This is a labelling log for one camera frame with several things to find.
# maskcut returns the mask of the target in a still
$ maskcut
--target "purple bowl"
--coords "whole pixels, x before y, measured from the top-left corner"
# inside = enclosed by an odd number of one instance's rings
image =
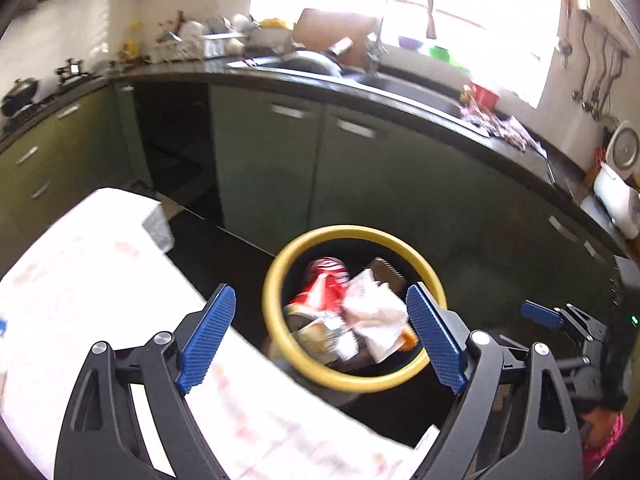
[[[418,50],[424,45],[424,42],[414,38],[408,38],[406,36],[398,36],[398,45],[402,48],[406,48],[407,50]]]

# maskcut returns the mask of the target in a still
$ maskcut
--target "metal screw head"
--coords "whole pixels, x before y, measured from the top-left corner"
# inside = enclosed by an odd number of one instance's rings
[[[157,345],[166,345],[169,341],[171,341],[170,332],[158,332],[154,336],[154,343],[156,343]]]
[[[91,348],[91,352],[93,352],[94,354],[101,354],[102,352],[104,352],[107,349],[107,343],[105,343],[104,341],[98,341],[92,348]]]
[[[474,330],[471,333],[471,340],[477,345],[488,345],[489,341],[491,341],[491,337],[487,332],[483,332],[482,330]]]
[[[549,347],[544,343],[536,343],[533,345],[533,349],[540,355],[547,355],[549,353]]]

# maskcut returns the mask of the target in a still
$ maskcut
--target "red container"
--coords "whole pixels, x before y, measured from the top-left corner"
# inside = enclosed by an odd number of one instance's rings
[[[306,285],[289,305],[291,312],[301,307],[320,312],[342,311],[342,299],[349,281],[347,268],[337,258],[320,258],[306,268]]]
[[[500,99],[500,96],[497,93],[492,92],[488,88],[480,86],[477,83],[471,83],[471,89],[474,91],[474,98],[476,99],[476,103],[478,103],[478,106],[485,106],[493,112],[498,99]]]

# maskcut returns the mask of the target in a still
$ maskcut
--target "green cabinet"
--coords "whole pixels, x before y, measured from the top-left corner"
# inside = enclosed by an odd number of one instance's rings
[[[60,110],[56,127],[83,197],[132,179],[113,88],[99,89]]]
[[[136,118],[136,105],[133,99],[133,85],[118,84],[115,86],[116,98],[118,100],[118,111],[120,113],[120,123],[122,124],[122,135],[127,144],[129,161],[133,177],[141,180],[148,186],[153,187],[151,174],[146,164],[145,150],[142,145],[140,128]]]
[[[429,132],[354,110],[328,105],[323,124],[310,228],[354,223],[406,241],[470,328],[516,326],[524,300],[593,314],[609,304],[612,263],[516,180]]]
[[[210,87],[225,228],[276,254],[307,231],[322,105]]]
[[[47,118],[0,154],[1,271],[79,200],[55,119]]]
[[[100,187],[132,180],[113,89],[62,108],[0,153],[0,276]]]
[[[18,261],[27,246],[26,236],[3,203],[0,205],[0,278]]]

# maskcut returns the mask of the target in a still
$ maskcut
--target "window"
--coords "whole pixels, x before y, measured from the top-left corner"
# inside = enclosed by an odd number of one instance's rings
[[[295,22],[302,9],[341,10],[381,16],[385,0],[252,0],[254,18]],[[473,74],[482,73],[536,106],[546,81],[561,0],[434,0],[435,43]],[[424,39],[426,0],[392,0],[382,39]]]

